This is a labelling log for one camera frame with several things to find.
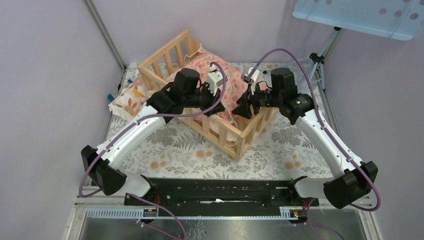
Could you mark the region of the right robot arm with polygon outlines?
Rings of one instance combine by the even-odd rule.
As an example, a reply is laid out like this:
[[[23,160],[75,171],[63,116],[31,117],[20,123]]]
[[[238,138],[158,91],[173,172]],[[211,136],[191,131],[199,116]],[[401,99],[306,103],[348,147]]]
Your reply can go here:
[[[296,126],[311,141],[330,168],[330,178],[299,177],[288,184],[287,201],[301,205],[307,198],[328,200],[333,207],[342,209],[369,194],[374,187],[378,168],[372,162],[363,162],[355,155],[324,121],[313,97],[299,93],[294,73],[287,67],[271,72],[271,86],[262,90],[259,71],[247,67],[241,79],[247,90],[237,100],[232,114],[251,119],[261,108],[277,108],[291,125]]]

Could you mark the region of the wooden pet bed frame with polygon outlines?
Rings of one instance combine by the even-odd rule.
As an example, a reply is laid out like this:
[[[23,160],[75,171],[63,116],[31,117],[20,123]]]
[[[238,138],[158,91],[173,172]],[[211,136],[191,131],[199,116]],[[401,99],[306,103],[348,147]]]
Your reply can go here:
[[[210,117],[199,115],[181,118],[181,121],[232,158],[240,160],[277,112],[275,108],[262,108],[251,119],[232,114],[236,100],[247,86],[240,80],[240,68],[203,49],[186,29],[141,62],[138,71],[147,90],[156,92],[184,67],[196,69],[205,80],[209,71],[207,64],[213,60],[222,65],[229,80],[222,99],[225,110]]]

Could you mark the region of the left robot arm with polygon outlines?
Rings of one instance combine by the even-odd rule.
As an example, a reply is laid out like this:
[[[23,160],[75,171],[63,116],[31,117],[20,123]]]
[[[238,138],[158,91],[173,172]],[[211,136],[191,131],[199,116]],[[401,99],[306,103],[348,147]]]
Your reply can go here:
[[[152,204],[155,192],[142,177],[131,177],[119,171],[127,156],[143,140],[174,118],[207,117],[225,110],[221,100],[226,90],[227,76],[217,62],[209,65],[207,81],[200,74],[182,68],[172,82],[152,94],[140,112],[112,138],[97,147],[87,145],[81,150],[85,173],[98,186],[97,193],[134,195],[144,206]]]

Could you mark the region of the pink patterned bed cushion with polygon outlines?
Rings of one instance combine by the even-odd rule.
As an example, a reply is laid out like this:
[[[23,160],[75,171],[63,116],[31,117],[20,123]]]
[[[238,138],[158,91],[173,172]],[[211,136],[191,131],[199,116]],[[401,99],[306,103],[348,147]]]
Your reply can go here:
[[[225,90],[223,90],[223,73],[215,65],[210,66],[211,62],[219,64],[226,75]],[[243,72],[209,51],[200,53],[184,67],[197,71],[201,82],[211,84],[212,90],[217,88],[223,92],[221,103],[225,107],[225,111],[219,112],[217,115],[222,119],[233,122],[238,116],[233,114],[232,111],[238,106],[237,100],[248,89],[248,84],[241,79]]]

